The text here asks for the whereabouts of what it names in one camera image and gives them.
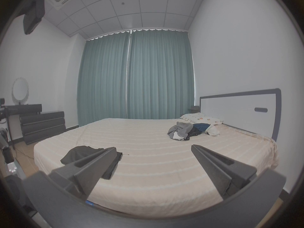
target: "curtain pleat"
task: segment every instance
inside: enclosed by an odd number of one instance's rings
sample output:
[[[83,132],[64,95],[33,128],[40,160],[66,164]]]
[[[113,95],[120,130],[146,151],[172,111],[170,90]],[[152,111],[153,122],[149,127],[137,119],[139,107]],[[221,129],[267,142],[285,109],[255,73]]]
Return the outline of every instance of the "curtain pleat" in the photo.
[[[127,118],[173,119],[188,112],[194,73],[186,32],[133,32],[128,62]]]
[[[129,32],[86,42],[78,75],[78,125],[126,118]]]

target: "bed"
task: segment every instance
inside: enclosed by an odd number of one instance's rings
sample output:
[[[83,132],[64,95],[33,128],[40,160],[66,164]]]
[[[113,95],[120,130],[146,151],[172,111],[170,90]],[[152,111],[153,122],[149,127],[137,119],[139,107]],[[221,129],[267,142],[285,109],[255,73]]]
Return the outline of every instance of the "bed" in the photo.
[[[216,104],[219,106],[228,102],[228,97],[249,95],[248,92],[244,93],[246,95],[222,95],[220,98],[223,102],[217,101]],[[265,91],[259,91],[255,95],[262,98],[256,98],[251,107],[248,106],[247,99],[238,99],[238,107],[242,109],[241,102],[244,101],[247,116],[252,112],[249,109],[256,108],[257,102],[258,106],[262,106],[260,108],[267,109],[268,114],[263,117],[266,122],[273,120],[272,124],[269,124],[272,128],[271,136],[267,136],[271,132],[269,129],[263,130],[266,136],[262,136],[251,132],[252,129],[244,127],[240,121],[235,126],[238,128],[230,124],[217,125],[219,136],[201,134],[191,137],[189,141],[175,141],[169,138],[167,131],[177,121],[184,121],[182,119],[103,119],[37,143],[34,147],[35,163],[41,171],[49,174],[52,169],[63,166],[60,159],[75,146],[114,146],[117,151],[123,153],[122,159],[110,180],[98,181],[88,198],[89,201],[123,213],[152,218],[172,217],[203,210],[221,202],[222,198],[192,154],[192,144],[202,145],[255,166],[257,174],[268,167],[275,168],[278,165],[276,143],[270,137],[276,138],[273,134],[277,135],[277,101],[280,100],[280,95]],[[271,98],[269,104],[265,101],[265,95],[266,98]],[[219,97],[201,97],[200,110],[207,113],[212,111],[213,107],[210,106],[216,98]],[[226,111],[230,112],[236,108],[233,103],[225,106]],[[254,129],[255,118],[248,118],[253,119],[250,126]]]

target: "oval mirror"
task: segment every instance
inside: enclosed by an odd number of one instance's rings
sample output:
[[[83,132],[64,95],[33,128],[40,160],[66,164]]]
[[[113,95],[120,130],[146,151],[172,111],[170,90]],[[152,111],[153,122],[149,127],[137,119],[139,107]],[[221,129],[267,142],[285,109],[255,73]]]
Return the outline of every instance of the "oval mirror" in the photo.
[[[21,102],[28,96],[28,83],[24,78],[17,78],[13,83],[12,96],[13,99]]]

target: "wooden floor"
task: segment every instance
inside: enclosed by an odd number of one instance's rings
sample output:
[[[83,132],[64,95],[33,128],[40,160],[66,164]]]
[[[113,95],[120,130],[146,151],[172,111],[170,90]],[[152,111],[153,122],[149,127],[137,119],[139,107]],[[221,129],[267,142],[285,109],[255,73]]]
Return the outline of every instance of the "wooden floor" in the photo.
[[[15,144],[16,151],[13,150],[11,147],[12,153],[14,157],[18,160],[20,163],[25,175],[28,177],[32,174],[34,174],[36,171],[38,171],[38,167],[35,165],[34,162],[34,145],[36,143],[32,143],[30,145],[26,145],[25,142],[20,142]],[[0,154],[0,170],[2,172],[3,176],[6,176],[5,171],[5,165],[4,165],[4,159],[3,155]],[[278,210],[278,208],[282,205],[283,201],[278,198],[273,205],[273,207],[270,209],[270,211],[267,213],[267,215],[261,220],[261,222],[256,226],[256,228],[260,228],[263,226],[263,224]]]

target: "ceiling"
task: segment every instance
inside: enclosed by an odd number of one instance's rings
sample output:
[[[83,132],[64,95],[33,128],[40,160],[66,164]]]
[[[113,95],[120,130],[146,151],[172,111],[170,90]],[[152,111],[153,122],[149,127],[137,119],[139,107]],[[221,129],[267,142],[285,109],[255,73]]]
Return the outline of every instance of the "ceiling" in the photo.
[[[60,10],[45,1],[44,17],[85,39],[132,28],[188,30],[202,0],[71,0]]]

